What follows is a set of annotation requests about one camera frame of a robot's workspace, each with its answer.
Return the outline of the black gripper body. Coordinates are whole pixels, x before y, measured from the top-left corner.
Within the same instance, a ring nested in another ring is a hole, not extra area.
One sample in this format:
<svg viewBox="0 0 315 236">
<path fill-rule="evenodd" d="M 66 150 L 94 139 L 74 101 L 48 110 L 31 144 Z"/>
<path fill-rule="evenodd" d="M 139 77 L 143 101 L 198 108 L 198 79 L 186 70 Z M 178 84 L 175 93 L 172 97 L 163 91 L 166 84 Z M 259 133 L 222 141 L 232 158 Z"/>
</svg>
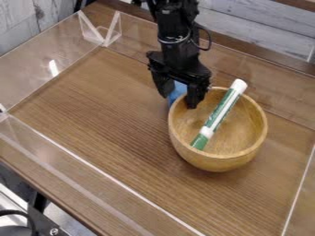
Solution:
<svg viewBox="0 0 315 236">
<path fill-rule="evenodd" d="M 167 75 L 174 82 L 179 81 L 188 86 L 190 83 L 210 81 L 211 70 L 199 61 L 199 52 L 208 51 L 212 43 L 200 46 L 199 36 L 158 37 L 160 51 L 148 51 L 150 71 Z"/>
</svg>

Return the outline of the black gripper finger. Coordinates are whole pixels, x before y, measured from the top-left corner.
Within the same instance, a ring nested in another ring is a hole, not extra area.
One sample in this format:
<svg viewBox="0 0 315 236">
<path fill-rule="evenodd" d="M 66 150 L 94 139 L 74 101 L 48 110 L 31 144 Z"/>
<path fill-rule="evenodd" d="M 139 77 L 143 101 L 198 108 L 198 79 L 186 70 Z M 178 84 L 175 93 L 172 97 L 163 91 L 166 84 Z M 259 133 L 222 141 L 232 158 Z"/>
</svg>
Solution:
<svg viewBox="0 0 315 236">
<path fill-rule="evenodd" d="M 156 71 L 152 71 L 151 75 L 159 94 L 166 98 L 175 89 L 175 82 L 167 75 Z"/>
<path fill-rule="evenodd" d="M 190 83 L 187 86 L 186 103 L 188 109 L 195 109 L 199 103 L 204 100 L 206 93 L 208 92 L 210 82 Z"/>
</svg>

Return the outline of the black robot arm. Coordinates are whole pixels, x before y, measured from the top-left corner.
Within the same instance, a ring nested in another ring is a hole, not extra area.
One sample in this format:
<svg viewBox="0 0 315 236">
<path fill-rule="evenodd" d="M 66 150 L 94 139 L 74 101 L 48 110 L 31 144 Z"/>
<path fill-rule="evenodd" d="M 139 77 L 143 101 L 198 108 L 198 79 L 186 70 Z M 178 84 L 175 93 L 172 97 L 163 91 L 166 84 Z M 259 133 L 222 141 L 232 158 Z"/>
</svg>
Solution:
<svg viewBox="0 0 315 236">
<path fill-rule="evenodd" d="M 151 16 L 158 24 L 160 51 L 148 51 L 148 70 L 159 94 L 167 98 L 175 90 L 175 82 L 187 86 L 186 104 L 195 109 L 204 100 L 211 85 L 212 72 L 199 60 L 199 52 L 210 51 L 199 45 L 199 32 L 210 30 L 196 23 L 198 0 L 135 0 L 147 2 Z"/>
</svg>

